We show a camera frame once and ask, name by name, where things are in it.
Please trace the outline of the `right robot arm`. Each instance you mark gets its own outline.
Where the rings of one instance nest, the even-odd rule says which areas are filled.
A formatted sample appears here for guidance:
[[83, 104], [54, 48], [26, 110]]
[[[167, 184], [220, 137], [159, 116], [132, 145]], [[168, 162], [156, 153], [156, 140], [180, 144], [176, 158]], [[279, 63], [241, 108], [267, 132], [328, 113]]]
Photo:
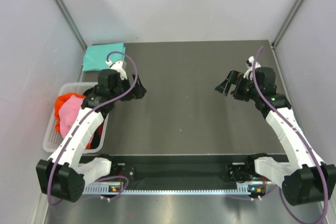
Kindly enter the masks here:
[[292, 206], [330, 200], [335, 187], [335, 166], [327, 165], [309, 144], [296, 122], [291, 104], [277, 92], [276, 74], [272, 68], [257, 68], [245, 78], [232, 70], [215, 90], [234, 99], [254, 101], [266, 122], [275, 132], [288, 162], [275, 161], [266, 153], [249, 155], [245, 174], [252, 180], [264, 176], [280, 187]]

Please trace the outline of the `teal t shirt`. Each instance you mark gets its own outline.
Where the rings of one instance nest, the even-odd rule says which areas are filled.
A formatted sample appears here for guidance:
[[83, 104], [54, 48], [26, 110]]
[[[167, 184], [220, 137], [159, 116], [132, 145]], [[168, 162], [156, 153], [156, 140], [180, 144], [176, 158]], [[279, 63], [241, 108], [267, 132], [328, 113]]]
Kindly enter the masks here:
[[108, 69], [107, 55], [112, 51], [125, 53], [124, 43], [88, 46], [83, 58], [82, 71], [93, 72]]

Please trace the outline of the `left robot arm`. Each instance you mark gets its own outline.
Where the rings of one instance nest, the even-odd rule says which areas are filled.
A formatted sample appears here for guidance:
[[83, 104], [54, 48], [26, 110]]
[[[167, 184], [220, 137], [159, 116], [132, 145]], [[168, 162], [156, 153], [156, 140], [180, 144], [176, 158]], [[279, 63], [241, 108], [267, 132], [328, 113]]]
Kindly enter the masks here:
[[130, 83], [120, 70], [99, 72], [98, 83], [87, 92], [62, 143], [47, 160], [41, 159], [36, 165], [41, 192], [48, 198], [76, 202], [85, 187], [99, 178], [117, 178], [119, 168], [108, 157], [98, 156], [83, 165], [79, 162], [89, 140], [113, 110], [114, 103], [141, 99], [146, 94], [138, 73], [132, 76], [133, 83]]

